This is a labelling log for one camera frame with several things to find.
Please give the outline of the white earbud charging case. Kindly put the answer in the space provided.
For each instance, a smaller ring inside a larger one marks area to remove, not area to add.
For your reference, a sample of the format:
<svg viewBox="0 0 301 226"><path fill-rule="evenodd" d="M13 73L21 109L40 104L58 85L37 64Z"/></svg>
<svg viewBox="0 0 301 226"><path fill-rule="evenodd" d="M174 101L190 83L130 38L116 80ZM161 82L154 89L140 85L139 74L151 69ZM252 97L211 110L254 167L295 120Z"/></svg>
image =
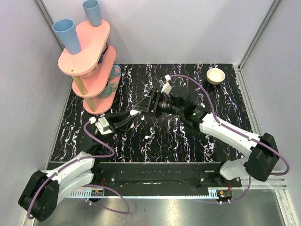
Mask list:
<svg viewBox="0 0 301 226"><path fill-rule="evenodd" d="M134 116L134 115L137 115L137 114L140 114L141 112L140 111L137 111L137 110L130 110L130 115L131 116Z"/></svg>

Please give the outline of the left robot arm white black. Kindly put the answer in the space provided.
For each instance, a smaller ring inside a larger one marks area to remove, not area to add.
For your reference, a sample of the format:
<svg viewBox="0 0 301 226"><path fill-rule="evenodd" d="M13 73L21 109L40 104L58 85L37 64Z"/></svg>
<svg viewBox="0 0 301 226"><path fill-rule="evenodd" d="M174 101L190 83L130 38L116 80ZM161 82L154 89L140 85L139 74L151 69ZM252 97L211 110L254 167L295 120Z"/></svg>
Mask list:
<svg viewBox="0 0 301 226"><path fill-rule="evenodd" d="M86 186L97 186L102 178L99 172L92 170L96 159L113 157L114 148L92 135L87 127L95 124L102 135L117 131L128 131L137 117L135 110L107 113L96 119L91 117L84 125L84 132L94 141L109 150L108 154L89 154L80 152L70 161L48 171L38 170L32 174L23 190L18 204L27 211L28 219L40 222L46 220L56 209L57 205L77 189Z"/></svg>

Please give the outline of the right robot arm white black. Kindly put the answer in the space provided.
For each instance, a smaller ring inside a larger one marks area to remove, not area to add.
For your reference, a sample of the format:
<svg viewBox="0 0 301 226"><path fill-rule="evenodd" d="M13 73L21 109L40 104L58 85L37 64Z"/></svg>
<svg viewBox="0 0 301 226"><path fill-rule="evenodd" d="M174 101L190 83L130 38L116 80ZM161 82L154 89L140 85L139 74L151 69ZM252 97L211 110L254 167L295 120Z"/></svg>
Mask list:
<svg viewBox="0 0 301 226"><path fill-rule="evenodd" d="M211 135L238 150L243 158L223 162L214 174L214 182L218 186L225 186L230 180L244 176L264 182L278 162L277 145L272 135L265 133L260 136L215 119L213 113L197 106L184 88L173 87L169 94L153 88L130 110L131 116L139 113L155 117L163 113L177 115L185 126Z"/></svg>

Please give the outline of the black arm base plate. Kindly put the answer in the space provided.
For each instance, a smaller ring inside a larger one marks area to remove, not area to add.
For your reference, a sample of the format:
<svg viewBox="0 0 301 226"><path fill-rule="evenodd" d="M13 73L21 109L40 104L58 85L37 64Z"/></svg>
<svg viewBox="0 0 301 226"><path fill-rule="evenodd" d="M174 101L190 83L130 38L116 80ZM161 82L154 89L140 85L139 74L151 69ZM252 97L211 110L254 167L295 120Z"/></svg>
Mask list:
<svg viewBox="0 0 301 226"><path fill-rule="evenodd" d="M240 178L231 181L217 174L219 163L117 163L93 167L93 184L116 190L126 198L207 196L209 188L240 188Z"/></svg>

